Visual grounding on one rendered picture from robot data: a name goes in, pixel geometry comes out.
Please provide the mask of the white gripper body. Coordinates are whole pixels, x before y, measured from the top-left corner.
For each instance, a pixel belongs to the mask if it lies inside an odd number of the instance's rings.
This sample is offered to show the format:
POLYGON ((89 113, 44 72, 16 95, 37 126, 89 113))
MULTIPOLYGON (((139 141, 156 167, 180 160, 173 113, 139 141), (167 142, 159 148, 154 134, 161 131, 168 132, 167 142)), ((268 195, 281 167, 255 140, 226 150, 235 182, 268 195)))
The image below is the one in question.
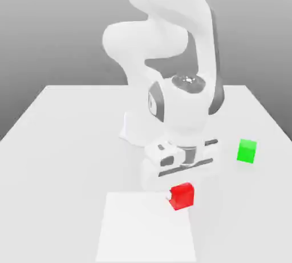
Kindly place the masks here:
POLYGON ((175 155, 146 157, 140 166, 140 182, 148 192, 166 192, 183 183, 194 183, 220 171, 220 155, 211 153, 192 165, 182 165, 175 155))

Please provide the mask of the small red cube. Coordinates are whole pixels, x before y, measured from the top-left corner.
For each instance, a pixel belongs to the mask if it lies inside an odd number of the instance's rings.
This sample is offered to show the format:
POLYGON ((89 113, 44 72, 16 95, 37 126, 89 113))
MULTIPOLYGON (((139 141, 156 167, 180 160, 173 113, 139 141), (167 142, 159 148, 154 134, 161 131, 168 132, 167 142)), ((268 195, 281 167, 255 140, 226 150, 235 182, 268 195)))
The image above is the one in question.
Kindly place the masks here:
POLYGON ((183 183, 174 186, 170 190, 171 199, 169 203, 174 210, 191 207, 194 203, 194 186, 191 183, 183 183))

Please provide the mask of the small green cube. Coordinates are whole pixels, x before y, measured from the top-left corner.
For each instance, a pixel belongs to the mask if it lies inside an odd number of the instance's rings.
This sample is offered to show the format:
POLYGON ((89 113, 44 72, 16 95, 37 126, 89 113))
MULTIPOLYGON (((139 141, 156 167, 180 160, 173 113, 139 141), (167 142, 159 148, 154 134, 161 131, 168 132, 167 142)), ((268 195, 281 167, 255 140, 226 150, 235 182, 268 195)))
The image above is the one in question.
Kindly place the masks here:
POLYGON ((256 155, 257 142, 241 139, 238 147, 237 160, 253 164, 256 155))

